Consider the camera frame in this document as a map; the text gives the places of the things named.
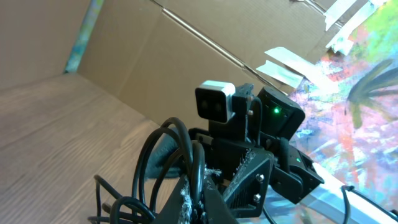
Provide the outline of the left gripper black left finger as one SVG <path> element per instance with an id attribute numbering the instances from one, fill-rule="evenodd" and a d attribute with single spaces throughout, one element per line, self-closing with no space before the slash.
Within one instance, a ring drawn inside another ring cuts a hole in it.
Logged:
<path id="1" fill-rule="evenodd" d="M 190 224 L 192 215 L 190 183 L 184 174 L 180 177 L 169 199 L 155 219 L 155 224 Z"/>

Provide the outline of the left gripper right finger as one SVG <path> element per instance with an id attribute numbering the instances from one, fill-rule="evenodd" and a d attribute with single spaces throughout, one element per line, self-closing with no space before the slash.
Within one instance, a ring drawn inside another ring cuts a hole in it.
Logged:
<path id="1" fill-rule="evenodd" d="M 233 217 L 225 204 L 211 177 L 205 177 L 203 180 L 200 209 L 200 223 L 238 224 L 238 221 Z"/>

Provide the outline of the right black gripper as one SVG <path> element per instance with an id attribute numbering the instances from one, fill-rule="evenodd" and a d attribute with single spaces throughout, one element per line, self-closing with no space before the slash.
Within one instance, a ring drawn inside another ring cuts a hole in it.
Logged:
<path id="1" fill-rule="evenodd" d="M 223 200 L 232 215 L 236 218 L 260 216 L 272 177 L 273 153 L 256 143 L 213 137 L 200 128 L 190 129 L 189 135 L 204 145 L 208 167 L 221 172 L 213 174 L 213 178 L 217 184 L 227 187 Z M 145 177 L 157 179 L 167 159 L 177 149 L 178 144 L 171 136 L 161 135 L 150 154 Z M 179 177 L 184 167 L 182 161 L 177 161 L 165 178 Z"/>

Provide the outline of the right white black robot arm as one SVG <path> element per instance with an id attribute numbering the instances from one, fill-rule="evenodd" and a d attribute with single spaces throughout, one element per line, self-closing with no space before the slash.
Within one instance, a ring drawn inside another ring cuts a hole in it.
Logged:
<path id="1" fill-rule="evenodd" d="M 289 143 L 305 115 L 271 88 L 202 84 L 198 114 L 208 130 L 167 119 L 147 139 L 133 190 L 145 201 L 144 182 L 154 179 L 146 217 L 167 223 L 236 223 L 265 212 L 268 188 L 300 203 L 328 185 L 313 161 Z"/>

